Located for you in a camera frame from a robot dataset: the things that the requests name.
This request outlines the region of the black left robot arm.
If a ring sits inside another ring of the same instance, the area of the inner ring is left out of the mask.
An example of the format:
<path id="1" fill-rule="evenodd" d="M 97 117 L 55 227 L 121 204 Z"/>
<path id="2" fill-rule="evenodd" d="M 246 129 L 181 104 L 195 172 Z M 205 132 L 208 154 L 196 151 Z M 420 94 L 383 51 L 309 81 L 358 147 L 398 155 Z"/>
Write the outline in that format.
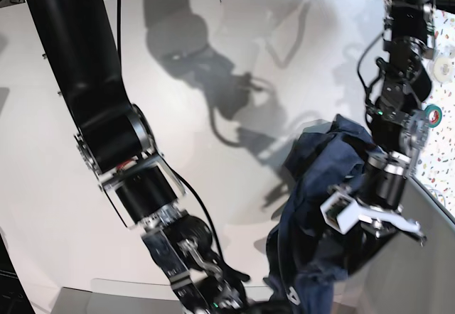
<path id="1" fill-rule="evenodd" d="M 420 244 L 427 240 L 418 222 L 402 216 L 400 203 L 429 135 L 422 104 L 432 81 L 423 62 L 436 49 L 434 12 L 435 0 L 385 0 L 378 39 L 388 59 L 377 58 L 378 76 L 363 86 L 365 120 L 381 152 L 369 155 L 355 198 L 366 210 L 364 229 L 378 239 L 402 232 Z"/>

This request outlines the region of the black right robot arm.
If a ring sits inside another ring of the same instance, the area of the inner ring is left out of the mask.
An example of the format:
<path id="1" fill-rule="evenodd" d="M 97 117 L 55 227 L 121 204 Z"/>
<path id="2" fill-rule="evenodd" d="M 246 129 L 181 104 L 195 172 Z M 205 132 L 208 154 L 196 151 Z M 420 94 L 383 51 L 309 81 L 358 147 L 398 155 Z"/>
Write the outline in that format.
<path id="1" fill-rule="evenodd" d="M 186 313 L 288 313 L 285 300 L 251 301 L 249 276 L 228 266 L 211 218 L 178 207 L 189 190 L 164 160 L 127 96 L 104 0 L 27 0 L 85 163 L 104 176 Z"/>

